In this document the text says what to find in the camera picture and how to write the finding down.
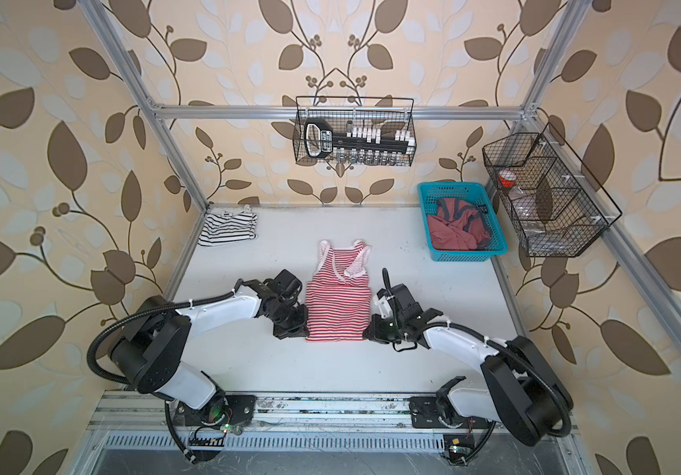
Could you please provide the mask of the red white striped tank top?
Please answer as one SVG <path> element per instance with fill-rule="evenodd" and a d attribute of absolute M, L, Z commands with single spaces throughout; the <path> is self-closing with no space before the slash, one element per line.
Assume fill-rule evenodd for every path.
<path fill-rule="evenodd" d="M 372 291 L 366 269 L 371 247 L 320 242 L 318 267 L 306 286 L 309 342 L 360 342 L 371 322 Z"/>

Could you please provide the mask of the black white striped tank top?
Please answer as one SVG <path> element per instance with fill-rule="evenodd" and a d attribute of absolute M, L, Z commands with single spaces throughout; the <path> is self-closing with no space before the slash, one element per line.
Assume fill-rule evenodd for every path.
<path fill-rule="evenodd" d="M 207 212 L 203 229 L 198 237 L 200 247 L 217 247 L 242 241 L 253 241 L 257 237 L 257 215 L 249 205 L 237 213 Z"/>

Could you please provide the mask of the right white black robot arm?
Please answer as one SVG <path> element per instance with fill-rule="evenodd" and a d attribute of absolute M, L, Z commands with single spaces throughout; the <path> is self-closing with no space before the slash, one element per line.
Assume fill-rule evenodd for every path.
<path fill-rule="evenodd" d="M 395 352 L 435 350 L 449 355 L 482 375 L 481 388 L 464 376 L 444 383 L 430 398 L 415 398 L 413 422 L 451 429 L 471 420 L 502 424 L 520 443 L 533 447 L 549 435 L 567 437 L 573 429 L 572 396 L 525 336 L 493 340 L 444 318 L 443 312 L 423 309 L 406 285 L 387 286 L 373 298 L 377 311 L 364 336 L 389 344 Z"/>

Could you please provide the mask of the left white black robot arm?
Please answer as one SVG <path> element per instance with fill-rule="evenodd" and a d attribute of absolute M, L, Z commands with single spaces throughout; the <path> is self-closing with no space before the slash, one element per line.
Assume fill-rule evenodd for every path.
<path fill-rule="evenodd" d="M 125 384 L 140 394 L 177 402 L 200 426 L 223 427 L 235 421 L 226 392 L 205 371 L 183 360 L 190 340 L 240 321 L 267 318 L 275 338 L 304 338 L 308 308 L 299 302 L 303 283 L 284 269 L 259 281 L 239 279 L 216 297 L 152 303 L 116 328 L 107 356 Z"/>

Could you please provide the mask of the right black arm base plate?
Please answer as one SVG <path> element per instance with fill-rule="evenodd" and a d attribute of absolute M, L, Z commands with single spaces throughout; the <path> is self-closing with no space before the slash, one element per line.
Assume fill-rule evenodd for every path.
<path fill-rule="evenodd" d="M 490 421 L 459 416 L 442 398 L 415 396 L 409 399 L 411 423 L 415 429 L 488 429 Z"/>

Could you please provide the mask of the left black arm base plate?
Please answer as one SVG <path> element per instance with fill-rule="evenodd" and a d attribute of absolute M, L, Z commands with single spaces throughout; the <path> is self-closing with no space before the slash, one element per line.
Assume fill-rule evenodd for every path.
<path fill-rule="evenodd" d="M 172 421 L 177 426 L 213 427 L 247 426 L 255 415 L 257 397 L 251 394 L 216 396 L 202 409 L 194 410 L 182 403 L 173 411 Z"/>

